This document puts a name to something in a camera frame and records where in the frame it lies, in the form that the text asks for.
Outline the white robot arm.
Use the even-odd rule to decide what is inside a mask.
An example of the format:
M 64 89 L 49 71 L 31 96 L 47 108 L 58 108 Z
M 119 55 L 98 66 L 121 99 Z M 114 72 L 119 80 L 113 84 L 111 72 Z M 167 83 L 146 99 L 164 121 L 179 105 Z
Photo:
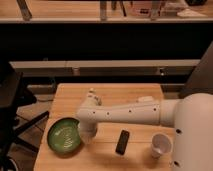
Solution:
M 161 125 L 174 128 L 172 171 L 213 171 L 213 95 L 191 94 L 183 99 L 155 100 L 102 106 L 88 93 L 76 117 L 83 141 L 91 140 L 99 123 Z

